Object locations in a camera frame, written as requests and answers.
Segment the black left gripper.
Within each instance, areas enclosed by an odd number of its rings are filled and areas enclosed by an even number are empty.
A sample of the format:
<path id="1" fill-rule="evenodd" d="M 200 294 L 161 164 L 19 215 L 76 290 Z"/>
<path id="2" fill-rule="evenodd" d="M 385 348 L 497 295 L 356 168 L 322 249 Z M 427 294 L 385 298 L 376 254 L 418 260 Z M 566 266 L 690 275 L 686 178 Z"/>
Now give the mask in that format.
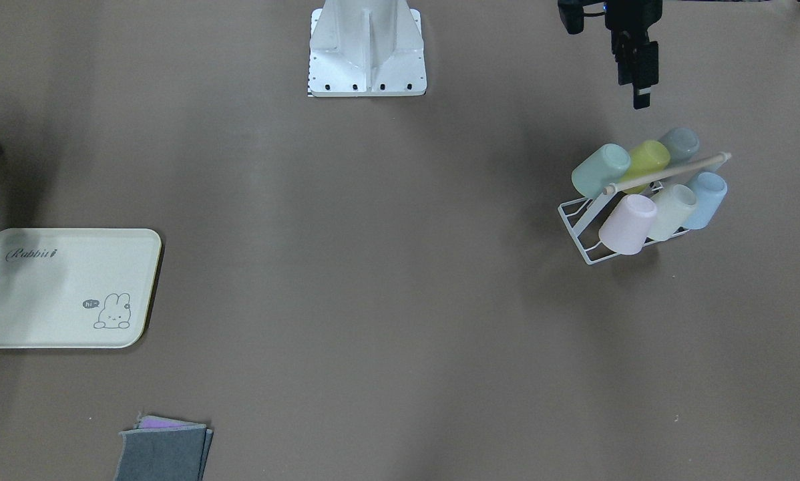
<path id="1" fill-rule="evenodd" d="M 632 86 L 632 106 L 650 106 L 651 89 L 659 82 L 659 43 L 648 28 L 662 18 L 662 1 L 605 1 L 605 27 L 616 46 L 618 84 Z"/>

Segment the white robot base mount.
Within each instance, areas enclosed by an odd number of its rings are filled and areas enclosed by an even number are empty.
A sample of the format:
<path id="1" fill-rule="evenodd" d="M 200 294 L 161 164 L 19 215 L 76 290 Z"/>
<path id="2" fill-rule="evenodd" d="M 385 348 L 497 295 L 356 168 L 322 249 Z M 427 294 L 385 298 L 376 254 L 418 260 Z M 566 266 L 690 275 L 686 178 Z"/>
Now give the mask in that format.
<path id="1" fill-rule="evenodd" d="M 425 95 L 422 17 L 408 2 L 326 1 L 309 27 L 309 96 Z"/>

